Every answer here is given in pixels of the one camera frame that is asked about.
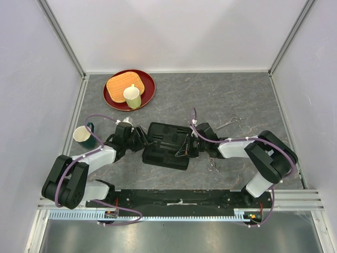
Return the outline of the black tool case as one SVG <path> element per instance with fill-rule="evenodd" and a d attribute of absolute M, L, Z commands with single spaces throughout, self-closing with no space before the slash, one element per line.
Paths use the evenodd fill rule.
<path fill-rule="evenodd" d="M 189 165 L 189 158 L 176 154 L 183 147 L 186 137 L 192 133 L 189 127 L 152 122 L 147 136 L 153 144 L 144 148 L 142 161 L 159 167 L 185 171 Z"/>

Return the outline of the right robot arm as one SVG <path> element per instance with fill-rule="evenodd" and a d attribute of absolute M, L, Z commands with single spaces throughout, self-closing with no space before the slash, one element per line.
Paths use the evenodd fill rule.
<path fill-rule="evenodd" d="M 260 196 L 280 183 L 296 168 L 297 155 L 270 131 L 246 138 L 219 138 L 208 123 L 191 125 L 192 132 L 176 157 L 196 158 L 207 152 L 211 158 L 247 158 L 257 169 L 256 175 L 243 188 L 241 201 L 246 207 L 254 207 Z"/>

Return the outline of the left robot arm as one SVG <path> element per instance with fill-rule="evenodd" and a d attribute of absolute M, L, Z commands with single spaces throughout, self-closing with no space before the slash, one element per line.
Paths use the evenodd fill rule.
<path fill-rule="evenodd" d="M 68 209 L 96 199 L 103 207 L 111 207 L 116 199 L 110 191 L 112 185 L 99 180 L 88 182 L 88 175 L 120 160 L 127 150 L 138 152 L 151 144 L 153 141 L 140 126 L 120 122 L 103 147 L 74 157 L 59 155 L 42 187 L 42 196 Z"/>

